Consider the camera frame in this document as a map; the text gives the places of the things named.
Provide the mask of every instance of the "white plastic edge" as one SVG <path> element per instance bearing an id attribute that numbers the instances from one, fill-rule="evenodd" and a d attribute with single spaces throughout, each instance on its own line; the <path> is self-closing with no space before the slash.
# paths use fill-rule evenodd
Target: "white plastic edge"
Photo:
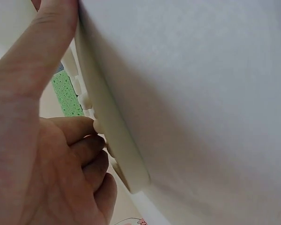
<path id="1" fill-rule="evenodd" d="M 150 184 L 149 173 L 109 87 L 99 72 L 80 24 L 77 27 L 75 39 L 71 43 L 71 51 L 66 53 L 62 63 L 67 73 L 69 71 L 72 82 L 76 76 L 79 76 L 76 81 L 79 81 L 81 95 L 88 94 L 116 159 L 111 162 L 113 168 L 132 194 L 141 191 Z M 85 115 L 95 118 L 93 109 L 87 108 L 86 105 L 82 105 L 82 108 Z"/>

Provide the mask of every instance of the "white plastic rim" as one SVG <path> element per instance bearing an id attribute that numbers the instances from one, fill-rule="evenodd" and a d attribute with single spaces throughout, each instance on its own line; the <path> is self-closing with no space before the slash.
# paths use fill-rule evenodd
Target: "white plastic rim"
<path id="1" fill-rule="evenodd" d="M 100 121 L 100 126 L 115 158 L 112 166 L 127 189 L 133 194 L 137 193 L 150 184 L 149 173 L 109 87 L 99 73 L 92 49 L 85 39 L 80 24 L 73 43 L 75 43 L 78 56 L 75 60 L 78 64 L 78 74 L 82 77 L 79 79 L 82 95 L 88 94 L 95 109 L 96 117 Z"/>

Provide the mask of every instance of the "white surface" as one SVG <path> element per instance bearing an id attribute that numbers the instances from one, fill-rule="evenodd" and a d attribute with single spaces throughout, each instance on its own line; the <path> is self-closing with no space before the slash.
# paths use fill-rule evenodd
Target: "white surface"
<path id="1" fill-rule="evenodd" d="M 0 0 L 0 58 L 37 14 L 30 0 Z"/>
<path id="2" fill-rule="evenodd" d="M 81 3 L 150 201 L 174 225 L 281 225 L 281 0 Z"/>

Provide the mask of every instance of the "hand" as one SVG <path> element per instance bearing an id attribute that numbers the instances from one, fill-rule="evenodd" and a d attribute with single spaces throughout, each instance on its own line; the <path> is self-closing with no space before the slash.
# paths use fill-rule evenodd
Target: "hand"
<path id="1" fill-rule="evenodd" d="M 43 0 L 0 60 L 0 225 L 108 225 L 116 184 L 84 117 L 39 119 L 39 100 L 77 24 L 76 0 Z"/>

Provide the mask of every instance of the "white plastic object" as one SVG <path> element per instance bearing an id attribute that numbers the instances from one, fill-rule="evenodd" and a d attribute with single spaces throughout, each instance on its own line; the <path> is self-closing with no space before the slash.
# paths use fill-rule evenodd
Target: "white plastic object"
<path id="1" fill-rule="evenodd" d="M 77 99 L 83 110 L 88 110 L 92 107 L 89 95 L 86 92 L 79 95 Z"/>
<path id="2" fill-rule="evenodd" d="M 112 149 L 111 149 L 111 147 L 109 146 L 109 144 L 106 144 L 106 150 L 107 150 L 107 152 L 110 154 L 110 156 L 114 158 L 114 154 L 113 154 Z"/>
<path id="3" fill-rule="evenodd" d="M 75 79 L 78 75 L 78 69 L 71 48 L 67 49 L 61 60 L 61 63 L 64 66 L 68 76 L 71 79 Z"/>
<path id="4" fill-rule="evenodd" d="M 79 83 L 79 76 L 74 77 L 74 79 L 71 79 L 71 83 L 73 86 L 73 89 L 75 91 L 76 95 L 81 95 L 82 91 L 81 91 L 81 87 L 80 87 L 80 83 Z"/>
<path id="5" fill-rule="evenodd" d="M 118 110 L 104 77 L 99 73 L 89 41 L 85 40 L 80 25 L 75 35 L 78 71 L 82 76 L 93 106 L 112 149 L 111 164 L 131 193 L 137 193 L 150 184 L 150 176 L 134 140 Z"/>
<path id="6" fill-rule="evenodd" d="M 94 121 L 93 127 L 98 134 L 104 134 L 103 128 L 102 128 L 99 120 Z"/>

